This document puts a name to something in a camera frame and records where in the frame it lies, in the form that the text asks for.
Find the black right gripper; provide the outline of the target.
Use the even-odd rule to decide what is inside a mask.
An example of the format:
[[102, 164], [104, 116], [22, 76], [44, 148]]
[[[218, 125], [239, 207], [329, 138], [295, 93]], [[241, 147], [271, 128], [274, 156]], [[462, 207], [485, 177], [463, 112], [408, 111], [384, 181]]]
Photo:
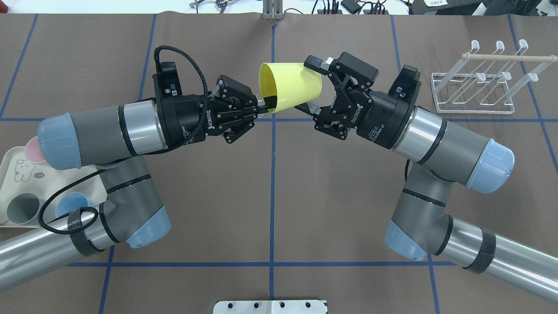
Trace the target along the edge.
[[377, 68], [348, 52], [324, 60], [309, 55], [303, 66], [328, 77], [335, 89], [330, 106], [319, 107], [313, 102], [295, 106], [313, 116], [317, 131], [345, 140], [354, 129], [360, 137], [386, 149], [396, 145], [414, 106], [388, 92], [371, 89], [379, 73]]

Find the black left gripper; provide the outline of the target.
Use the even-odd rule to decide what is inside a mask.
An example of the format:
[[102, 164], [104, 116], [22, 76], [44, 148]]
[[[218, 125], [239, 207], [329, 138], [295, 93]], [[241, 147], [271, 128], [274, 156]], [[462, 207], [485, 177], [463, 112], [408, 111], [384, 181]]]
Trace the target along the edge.
[[202, 127], [189, 143], [219, 135], [223, 135], [227, 143], [233, 143], [254, 126], [257, 115], [267, 114], [277, 107], [277, 97], [256, 97], [251, 88], [226, 75], [220, 75], [217, 86], [208, 93], [206, 109], [203, 109], [202, 95], [163, 98], [158, 75], [152, 78], [157, 115], [168, 148], [178, 148], [201, 119]]

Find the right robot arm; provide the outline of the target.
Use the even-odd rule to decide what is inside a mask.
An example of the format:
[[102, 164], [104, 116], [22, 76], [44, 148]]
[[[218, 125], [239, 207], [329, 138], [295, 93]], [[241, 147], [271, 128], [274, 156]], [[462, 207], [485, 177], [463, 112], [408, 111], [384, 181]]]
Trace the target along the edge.
[[344, 140], [354, 129], [411, 163], [384, 236], [392, 251], [416, 261], [441, 255], [557, 302], [556, 257], [445, 213], [456, 184], [484, 194], [502, 187], [514, 168], [508, 147], [416, 106], [420, 72], [412, 66], [380, 92], [371, 89], [378, 69], [347, 52], [324, 60], [310, 55], [303, 65], [328, 77], [336, 92], [330, 106], [297, 106], [313, 116], [316, 130]]

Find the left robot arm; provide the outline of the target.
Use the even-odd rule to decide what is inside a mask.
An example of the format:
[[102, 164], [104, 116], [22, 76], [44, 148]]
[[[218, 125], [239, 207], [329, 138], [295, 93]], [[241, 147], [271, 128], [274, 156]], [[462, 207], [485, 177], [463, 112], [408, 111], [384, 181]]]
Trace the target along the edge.
[[233, 143], [279, 107], [225, 75], [213, 91], [202, 79], [201, 95], [184, 95], [175, 70], [153, 82], [152, 98], [40, 123], [37, 147], [50, 167], [94, 171], [38, 197], [38, 227], [1, 244], [2, 291], [120, 242], [137, 249], [166, 236], [170, 218], [145, 156], [220, 135]]

